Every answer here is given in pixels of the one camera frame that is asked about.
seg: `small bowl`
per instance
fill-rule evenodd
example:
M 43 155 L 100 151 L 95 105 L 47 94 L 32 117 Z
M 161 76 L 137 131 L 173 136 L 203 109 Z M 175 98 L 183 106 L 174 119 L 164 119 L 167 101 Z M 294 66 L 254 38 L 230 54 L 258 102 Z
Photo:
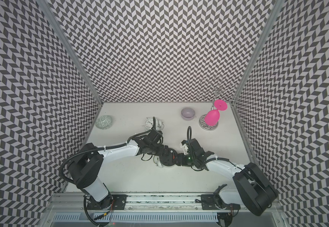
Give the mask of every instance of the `small bowl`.
M 192 120 L 195 117 L 195 111 L 190 107 L 185 107 L 181 111 L 181 116 L 184 120 Z
M 112 120 L 111 116 L 105 115 L 105 116 L 99 117 L 95 121 L 95 126 L 99 129 L 108 129 L 111 127 L 112 123 L 113 123 L 113 120 Z

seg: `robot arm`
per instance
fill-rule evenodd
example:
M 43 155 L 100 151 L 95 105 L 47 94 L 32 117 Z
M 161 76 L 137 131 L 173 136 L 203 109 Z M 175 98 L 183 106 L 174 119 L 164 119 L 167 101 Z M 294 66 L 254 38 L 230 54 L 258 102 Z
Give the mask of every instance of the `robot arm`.
M 61 165 L 60 176 L 67 180 L 62 171 L 67 164 L 73 178 L 69 179 L 69 182 L 74 183 L 85 194 L 91 195 L 98 206 L 105 209 L 111 203 L 111 194 L 97 177 L 100 167 L 120 158 L 151 154 L 159 156 L 161 164 L 165 166 L 195 166 L 233 179 L 238 193 L 229 192 L 225 185 L 215 191 L 218 196 L 215 203 L 219 208 L 236 203 L 245 205 L 253 214 L 260 216 L 277 197 L 275 188 L 254 163 L 233 164 L 226 158 L 217 157 L 213 152 L 205 152 L 196 139 L 182 142 L 190 148 L 189 154 L 178 154 L 168 146 L 162 145 L 162 139 L 162 132 L 152 129 L 148 135 L 133 136 L 120 145 L 96 147 L 92 143 L 86 144 L 79 153 Z

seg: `clock face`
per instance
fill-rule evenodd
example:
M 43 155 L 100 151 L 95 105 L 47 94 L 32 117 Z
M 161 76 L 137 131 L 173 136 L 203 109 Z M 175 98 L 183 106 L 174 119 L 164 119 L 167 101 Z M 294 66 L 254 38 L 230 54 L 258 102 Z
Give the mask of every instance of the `clock face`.
M 153 127 L 153 118 L 148 118 L 146 122 L 144 123 L 144 126 L 147 129 L 151 129 Z

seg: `vent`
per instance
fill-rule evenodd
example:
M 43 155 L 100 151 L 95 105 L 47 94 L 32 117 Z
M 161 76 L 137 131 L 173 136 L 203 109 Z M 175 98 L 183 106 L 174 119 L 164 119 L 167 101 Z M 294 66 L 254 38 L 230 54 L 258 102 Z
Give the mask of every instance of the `vent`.
M 54 222 L 72 222 L 80 219 L 80 213 L 56 213 L 53 221 Z
M 103 214 L 102 212 L 95 213 L 95 217 Z M 168 223 L 168 222 L 217 222 L 217 214 L 212 212 L 163 212 L 163 213 L 112 213 L 98 219 L 98 222 L 140 222 L 140 223 Z

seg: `alarm clock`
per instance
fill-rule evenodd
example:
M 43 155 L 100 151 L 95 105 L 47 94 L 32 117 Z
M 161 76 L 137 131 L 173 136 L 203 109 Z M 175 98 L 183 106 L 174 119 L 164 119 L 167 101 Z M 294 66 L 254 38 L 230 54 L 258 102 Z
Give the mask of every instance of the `alarm clock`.
M 163 122 L 160 119 L 157 119 L 157 118 L 156 118 L 155 125 L 156 125 L 156 128 L 155 129 L 157 131 L 163 130 L 163 128 L 165 127 L 163 125 Z M 147 130 L 152 129 L 152 127 L 153 127 L 153 117 L 147 118 L 147 120 L 144 122 L 144 127 L 146 127 Z

